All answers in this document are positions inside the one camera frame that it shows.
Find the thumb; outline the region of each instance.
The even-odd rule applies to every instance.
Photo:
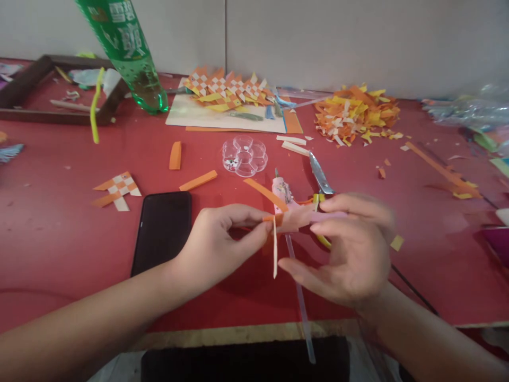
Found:
[[[308,267],[297,259],[288,257],[279,260],[278,265],[287,271],[295,282],[311,292],[326,298],[327,286],[316,269]]]
[[[235,243],[235,253],[242,257],[242,261],[247,260],[265,244],[271,229],[271,221],[258,224],[255,229]]]

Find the wooden frame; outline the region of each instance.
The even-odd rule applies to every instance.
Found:
[[[104,59],[44,55],[32,63],[26,70],[19,73],[12,82],[8,83],[0,90],[0,120],[89,125],[89,114],[13,108],[15,105],[20,105],[38,83],[55,69],[55,66],[60,67],[66,72],[72,69],[114,68],[111,61]],[[120,80],[96,114],[98,126],[110,124],[115,111],[128,92],[129,88],[127,84],[124,80]]]

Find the green plastic bottle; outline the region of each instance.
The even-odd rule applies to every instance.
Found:
[[[168,111],[147,41],[130,0],[76,0],[104,51],[149,114]]]

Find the scissor blade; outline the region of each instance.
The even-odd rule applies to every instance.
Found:
[[[330,187],[317,158],[312,152],[309,153],[309,162],[311,163],[311,170],[313,170],[313,175],[317,179],[318,186],[320,186],[321,191],[328,195],[335,194],[336,192],[332,189],[332,187]]]

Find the bottle label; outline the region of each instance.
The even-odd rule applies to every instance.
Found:
[[[150,55],[130,0],[76,0],[110,59],[135,61]]]

